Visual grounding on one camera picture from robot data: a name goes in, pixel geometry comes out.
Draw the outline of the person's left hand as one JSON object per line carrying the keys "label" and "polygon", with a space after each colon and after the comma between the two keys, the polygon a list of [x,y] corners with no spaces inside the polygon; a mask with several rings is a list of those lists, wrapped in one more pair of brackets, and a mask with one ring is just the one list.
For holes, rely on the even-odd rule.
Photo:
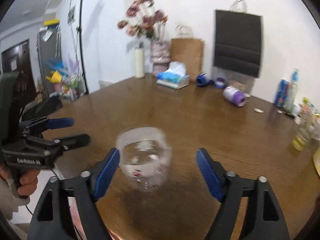
{"label": "person's left hand", "polygon": [[[37,189],[38,184],[38,175],[40,174],[40,170],[28,169],[25,174],[23,174],[20,178],[20,187],[17,188],[17,194],[20,197],[29,197],[31,196]],[[11,173],[9,168],[1,163],[1,178],[8,182],[11,177]]]}

